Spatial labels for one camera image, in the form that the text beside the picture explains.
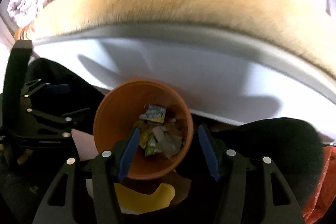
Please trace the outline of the clear crumpled plastic trash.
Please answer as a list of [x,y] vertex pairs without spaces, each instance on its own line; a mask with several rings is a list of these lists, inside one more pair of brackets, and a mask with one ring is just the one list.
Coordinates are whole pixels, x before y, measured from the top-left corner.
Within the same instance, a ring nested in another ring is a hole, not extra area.
[[179,153],[182,145],[182,137],[175,135],[167,135],[159,126],[152,130],[162,153],[167,159],[171,159]]

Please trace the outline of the blue yellow snack packet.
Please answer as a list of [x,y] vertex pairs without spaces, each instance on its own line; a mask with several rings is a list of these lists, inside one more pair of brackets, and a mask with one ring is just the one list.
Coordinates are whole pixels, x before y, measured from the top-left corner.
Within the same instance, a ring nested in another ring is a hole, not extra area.
[[165,116],[166,108],[162,106],[149,105],[146,111],[139,116],[139,119],[155,123],[163,123],[165,121]]

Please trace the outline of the yellow floral fleece blanket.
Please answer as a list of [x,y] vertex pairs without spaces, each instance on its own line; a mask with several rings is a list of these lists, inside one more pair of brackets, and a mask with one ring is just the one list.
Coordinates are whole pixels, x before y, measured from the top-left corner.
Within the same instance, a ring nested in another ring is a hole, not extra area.
[[136,22],[204,24],[242,32],[335,75],[335,20],[313,0],[52,0],[14,37],[35,40]]

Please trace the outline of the green snack wrapper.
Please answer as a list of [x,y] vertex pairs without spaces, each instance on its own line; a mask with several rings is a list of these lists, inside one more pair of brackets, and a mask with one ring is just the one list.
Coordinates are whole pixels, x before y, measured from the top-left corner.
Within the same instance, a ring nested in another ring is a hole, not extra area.
[[156,150],[157,150],[157,141],[154,137],[154,134],[150,134],[147,140],[145,156],[154,155]]

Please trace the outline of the red plastic bag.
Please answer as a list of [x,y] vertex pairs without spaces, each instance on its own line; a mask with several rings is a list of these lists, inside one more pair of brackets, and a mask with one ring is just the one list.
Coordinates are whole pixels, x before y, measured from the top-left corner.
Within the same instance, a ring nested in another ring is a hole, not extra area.
[[323,169],[314,193],[303,210],[305,223],[322,223],[335,203],[335,146],[323,148]]

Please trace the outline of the white bed frame side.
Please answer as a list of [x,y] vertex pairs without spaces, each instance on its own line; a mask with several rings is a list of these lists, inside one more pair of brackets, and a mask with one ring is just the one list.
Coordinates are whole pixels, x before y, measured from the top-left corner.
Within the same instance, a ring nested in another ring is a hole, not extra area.
[[335,142],[335,81],[246,35],[196,26],[125,24],[34,40],[35,53],[111,90],[132,79],[175,88],[192,113],[232,125],[288,117]]

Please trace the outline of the orange plastic trash bin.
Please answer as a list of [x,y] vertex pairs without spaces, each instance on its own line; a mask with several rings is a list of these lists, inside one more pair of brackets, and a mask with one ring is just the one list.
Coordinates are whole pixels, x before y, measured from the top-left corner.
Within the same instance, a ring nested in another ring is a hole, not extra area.
[[193,120],[183,98],[168,84],[136,79],[113,89],[100,103],[93,124],[98,152],[126,140],[147,105],[162,106],[176,115],[182,124],[183,146],[171,159],[160,155],[146,157],[138,148],[127,174],[133,180],[153,180],[172,172],[185,158],[193,139]]

